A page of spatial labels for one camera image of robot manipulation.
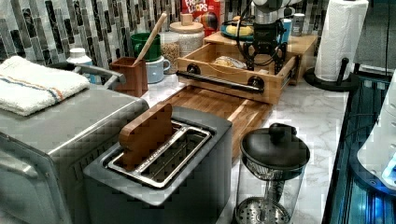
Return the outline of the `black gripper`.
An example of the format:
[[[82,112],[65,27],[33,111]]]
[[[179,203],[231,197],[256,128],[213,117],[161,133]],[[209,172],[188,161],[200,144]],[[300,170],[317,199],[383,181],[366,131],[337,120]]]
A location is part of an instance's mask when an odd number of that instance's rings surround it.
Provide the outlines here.
[[[247,70],[254,70],[256,55],[265,54],[271,56],[275,62],[275,74],[280,72],[286,60],[287,45],[282,42],[285,31],[281,21],[253,23],[253,38],[243,44]]]

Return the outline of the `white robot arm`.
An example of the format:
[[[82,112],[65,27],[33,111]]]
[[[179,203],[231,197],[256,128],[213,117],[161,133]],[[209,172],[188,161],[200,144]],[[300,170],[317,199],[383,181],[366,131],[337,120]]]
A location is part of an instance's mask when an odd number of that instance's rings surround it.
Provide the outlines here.
[[[242,47],[247,69],[274,64],[277,74],[286,61],[288,43],[284,22],[278,11],[288,4],[288,0],[251,0],[254,6],[253,37]]]

